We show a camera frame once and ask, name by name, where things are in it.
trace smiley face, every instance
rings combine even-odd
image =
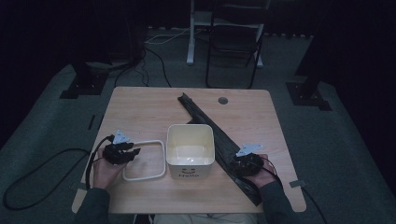
[[[195,169],[194,168],[191,168],[191,169],[183,168],[183,169],[181,169],[181,173],[187,174],[187,175],[195,174]]]

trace dark sleeve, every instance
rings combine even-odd
[[[260,188],[265,218],[269,224],[298,224],[297,214],[280,185],[274,181]]]
[[[74,223],[110,223],[108,205],[110,195],[105,189],[90,189],[76,213]]]

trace hand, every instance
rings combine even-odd
[[[268,156],[265,154],[259,155],[262,160],[264,161],[264,168],[271,171],[272,173],[274,173],[274,167],[272,167],[270,165],[270,163],[268,162]],[[271,175],[270,173],[268,173],[268,171],[265,171],[263,169],[261,169],[259,171],[258,174],[256,175],[252,175],[252,176],[244,176],[245,179],[250,180],[251,182],[253,182],[253,184],[255,184],[257,186],[257,188],[261,188],[264,185],[267,185],[269,183],[272,183],[274,181],[276,181],[276,179],[274,178],[273,175]]]
[[[98,161],[93,163],[93,187],[106,189],[117,177],[120,171],[126,166],[124,164],[113,165],[103,158],[103,148],[97,151]]]

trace chair backrest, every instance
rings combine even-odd
[[[213,9],[212,21],[223,19],[234,24],[262,24],[271,0],[218,0]]]

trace black chair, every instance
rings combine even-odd
[[[263,25],[267,17],[267,9],[271,0],[229,0],[216,1],[210,22],[209,47],[206,61],[205,83],[208,88],[227,88],[209,84],[209,67],[212,50],[221,53],[246,55],[248,66],[255,57],[253,73],[247,89],[250,89],[256,74],[257,63],[262,50],[263,29],[259,34],[258,27]]]

